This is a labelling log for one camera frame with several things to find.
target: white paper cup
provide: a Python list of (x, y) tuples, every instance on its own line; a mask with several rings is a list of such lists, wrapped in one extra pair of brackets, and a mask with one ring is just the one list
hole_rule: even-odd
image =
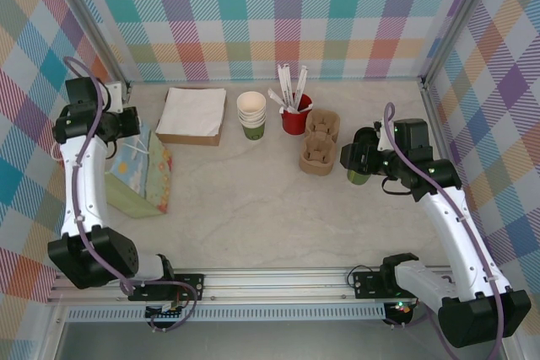
[(264, 116), (261, 120), (259, 121), (253, 121), (253, 122), (245, 122), (243, 120), (240, 120), (240, 124), (242, 126), (244, 126), (245, 128), (258, 128), (259, 126), (261, 126), (262, 124), (264, 124), (267, 120), (267, 117)]
[(258, 116), (267, 106), (267, 98), (259, 92), (245, 92), (238, 96), (236, 107), (245, 117)]
[(239, 118), (241, 118), (243, 121), (246, 121), (246, 122), (259, 121), (261, 119), (261, 117), (263, 117), (266, 114), (267, 114), (266, 107), (264, 109), (262, 109), (261, 111), (259, 111), (258, 113), (256, 113), (255, 115), (253, 115), (253, 116), (246, 116), (244, 113), (242, 113), (240, 110), (238, 110)]

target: red cup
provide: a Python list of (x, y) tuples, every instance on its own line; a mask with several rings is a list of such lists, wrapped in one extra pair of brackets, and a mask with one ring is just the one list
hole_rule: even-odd
[[(303, 110), (308, 105), (311, 104), (310, 96), (302, 94), (302, 99), (300, 99), (300, 105), (298, 110)], [(281, 118), (283, 119), (283, 129), (290, 135), (301, 135), (305, 131), (305, 120), (307, 115), (310, 114), (311, 110), (304, 111), (303, 113), (293, 114), (284, 110)]]

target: cardboard tray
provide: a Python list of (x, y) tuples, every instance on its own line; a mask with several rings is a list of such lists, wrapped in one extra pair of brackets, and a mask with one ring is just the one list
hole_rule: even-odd
[[(165, 96), (165, 103), (167, 102), (168, 95), (169, 95), (169, 91), (167, 91), (167, 95)], [(179, 143), (179, 144), (185, 144), (185, 145), (203, 145), (207, 147), (217, 147), (219, 145), (219, 141), (221, 140), (221, 132), (223, 131), (223, 123), (225, 121), (226, 110), (227, 110), (227, 96), (225, 95), (223, 118), (221, 121), (221, 125), (219, 126), (218, 134), (214, 135), (213, 137), (192, 137), (189, 135), (158, 134), (157, 132), (155, 135), (157, 135), (157, 137), (162, 143)]]

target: paper cup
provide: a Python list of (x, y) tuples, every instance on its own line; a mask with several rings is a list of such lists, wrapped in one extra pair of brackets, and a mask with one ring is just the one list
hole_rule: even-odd
[(354, 170), (347, 170), (347, 179), (354, 185), (363, 185), (369, 178), (370, 175), (362, 175)]
[(257, 128), (248, 128), (244, 125), (242, 125), (242, 128), (244, 128), (244, 134), (246, 135), (246, 138), (251, 139), (252, 141), (261, 139), (264, 135), (264, 122)]
[(240, 124), (242, 126), (246, 126), (248, 128), (257, 128), (258, 126), (260, 126), (261, 124), (264, 124), (264, 122), (267, 120), (267, 117), (264, 116), (262, 117), (260, 120), (258, 121), (244, 121), (242, 119), (240, 119)]
[(245, 117), (258, 116), (266, 110), (267, 98), (258, 92), (245, 92), (238, 96), (236, 107)]
[(253, 116), (246, 116), (244, 113), (242, 113), (240, 110), (238, 110), (238, 117), (239, 117), (241, 120), (246, 121), (246, 122), (250, 122), (250, 121), (259, 121), (259, 120), (261, 120), (261, 118), (263, 118), (266, 114), (267, 114), (266, 108), (264, 108), (263, 110), (259, 111), (256, 115), (253, 115)]

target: stack of paper cups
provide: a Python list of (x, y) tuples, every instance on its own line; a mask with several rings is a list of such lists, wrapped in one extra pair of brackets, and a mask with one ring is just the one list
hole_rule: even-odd
[(236, 107), (246, 137), (251, 140), (262, 138), (267, 120), (266, 97), (258, 92), (245, 92), (236, 100)]

